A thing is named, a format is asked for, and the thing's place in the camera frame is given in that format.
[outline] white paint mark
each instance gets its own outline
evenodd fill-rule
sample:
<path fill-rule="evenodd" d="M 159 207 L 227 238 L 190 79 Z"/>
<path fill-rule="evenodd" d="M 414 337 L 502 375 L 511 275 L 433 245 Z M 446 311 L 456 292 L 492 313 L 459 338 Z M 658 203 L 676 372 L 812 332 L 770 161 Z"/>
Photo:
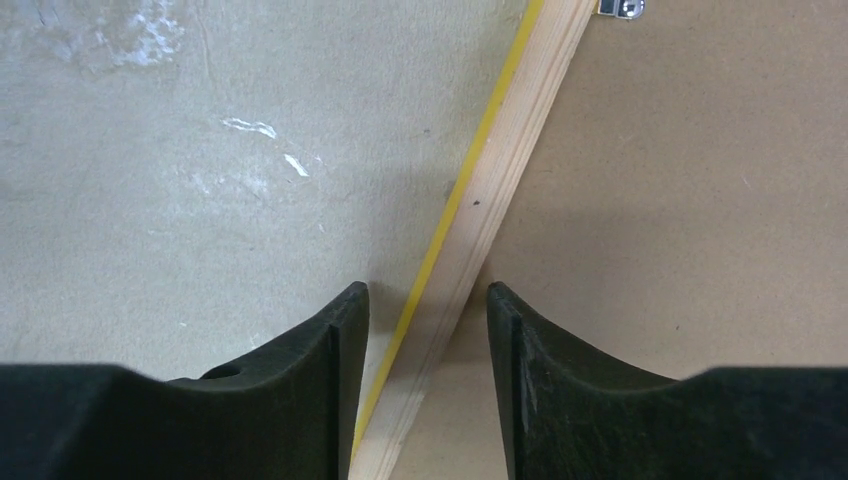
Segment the white paint mark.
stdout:
<path fill-rule="evenodd" d="M 297 170 L 298 175 L 300 175 L 301 177 L 309 176 L 309 173 L 306 171 L 305 168 L 303 168 L 303 165 L 300 164 L 300 161 L 298 159 L 292 157 L 288 153 L 284 154 L 283 157 L 285 157 L 286 161 L 289 162 L 289 165 L 291 165 L 292 167 L 294 167 L 295 170 Z"/>
<path fill-rule="evenodd" d="M 221 123 L 228 127 L 235 128 L 236 130 L 242 130 L 245 132 L 258 132 L 271 139 L 277 138 L 276 130 L 274 130 L 274 127 L 268 125 L 267 123 L 245 122 L 244 120 L 235 117 L 225 118 L 221 120 Z"/>
<path fill-rule="evenodd" d="M 310 152 L 309 150 L 307 150 L 307 149 L 305 149 L 305 148 L 301 147 L 300 145 L 298 145 L 298 144 L 296 144 L 296 143 L 292 142 L 292 141 L 291 141 L 291 140 L 289 140 L 289 139 L 286 139 L 285 141 L 286 141 L 286 143 L 288 143 L 288 144 L 289 144 L 289 145 L 291 145 L 292 147 L 294 147 L 294 148 L 296 148 L 296 149 L 300 150 L 300 151 L 301 151 L 301 152 L 303 152 L 303 153 L 306 153 L 306 155 L 308 155 L 309 157 L 314 158 L 314 159 L 315 159 L 318 163 L 320 163 L 321 165 L 324 165 L 324 161 L 323 161 L 323 160 L 321 160 L 321 157 L 320 157 L 320 156 L 318 156 L 318 155 L 316 155 L 316 154 L 314 154 L 314 153 Z"/>

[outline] brown surface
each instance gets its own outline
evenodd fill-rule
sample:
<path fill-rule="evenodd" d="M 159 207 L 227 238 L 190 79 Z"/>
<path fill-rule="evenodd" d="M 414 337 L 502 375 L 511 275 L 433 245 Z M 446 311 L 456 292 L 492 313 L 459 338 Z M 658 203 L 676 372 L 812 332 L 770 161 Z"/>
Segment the brown surface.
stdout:
<path fill-rule="evenodd" d="M 680 0 L 636 22 L 593 19 L 488 277 L 664 375 L 848 364 L 839 4 Z M 396 480 L 505 478 L 485 320 L 471 305 Z"/>

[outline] metal bracket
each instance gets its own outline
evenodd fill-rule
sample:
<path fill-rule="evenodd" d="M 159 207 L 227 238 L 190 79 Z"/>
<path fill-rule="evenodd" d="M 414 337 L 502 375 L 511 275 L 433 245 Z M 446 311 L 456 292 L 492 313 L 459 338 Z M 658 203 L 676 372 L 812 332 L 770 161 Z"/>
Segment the metal bracket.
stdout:
<path fill-rule="evenodd" d="M 625 20 L 639 18 L 645 11 L 645 0 L 599 0 L 598 13 Z"/>

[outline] white stain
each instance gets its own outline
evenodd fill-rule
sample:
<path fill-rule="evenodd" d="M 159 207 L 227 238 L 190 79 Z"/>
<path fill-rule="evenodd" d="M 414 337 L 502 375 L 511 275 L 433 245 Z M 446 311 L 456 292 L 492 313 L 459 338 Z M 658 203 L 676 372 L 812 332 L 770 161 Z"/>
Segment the white stain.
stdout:
<path fill-rule="evenodd" d="M 201 178 L 200 175 L 196 173 L 192 174 L 191 183 L 193 183 L 198 190 L 205 193 L 206 195 L 209 195 L 209 187 L 206 186 L 206 182 L 203 181 L 203 178 Z"/>
<path fill-rule="evenodd" d="M 138 12 L 126 22 L 128 32 L 135 38 L 133 48 L 118 49 L 112 54 L 116 65 L 127 63 L 142 67 L 170 62 L 180 47 L 179 39 L 185 33 L 176 20 L 169 18 L 174 2 L 170 0 L 143 0 Z M 103 37 L 98 33 L 98 40 Z"/>
<path fill-rule="evenodd" d="M 295 170 L 297 170 L 298 175 L 300 175 L 301 177 L 309 176 L 309 172 L 307 172 L 306 169 L 303 168 L 303 165 L 300 164 L 300 161 L 298 159 L 292 157 L 288 153 L 284 154 L 283 157 L 285 157 L 286 161 L 289 162 L 289 165 L 291 165 L 292 167 L 294 167 Z"/>
<path fill-rule="evenodd" d="M 87 3 L 32 2 L 36 43 L 92 72 L 171 62 L 179 51 L 185 29 L 177 18 L 184 12 L 173 0 L 96 2 L 98 8 Z"/>
<path fill-rule="evenodd" d="M 235 117 L 225 118 L 221 120 L 221 123 L 228 127 L 235 128 L 236 130 L 261 133 L 262 135 L 265 135 L 266 137 L 271 139 L 277 138 L 277 131 L 274 130 L 274 127 L 268 125 L 267 123 L 245 122 L 244 120 Z"/>
<path fill-rule="evenodd" d="M 268 193 L 268 180 L 258 173 L 234 173 L 232 178 L 244 186 L 244 188 L 250 190 L 254 195 L 258 196 L 260 193 Z"/>

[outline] screw hole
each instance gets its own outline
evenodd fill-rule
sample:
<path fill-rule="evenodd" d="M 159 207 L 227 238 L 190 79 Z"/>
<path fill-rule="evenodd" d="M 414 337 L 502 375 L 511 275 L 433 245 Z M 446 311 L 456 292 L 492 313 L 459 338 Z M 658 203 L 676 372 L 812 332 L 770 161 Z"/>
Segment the screw hole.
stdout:
<path fill-rule="evenodd" d="M 219 378 L 235 377 L 241 373 L 241 368 L 235 365 L 220 365 L 204 373 L 201 380 L 217 380 Z"/>

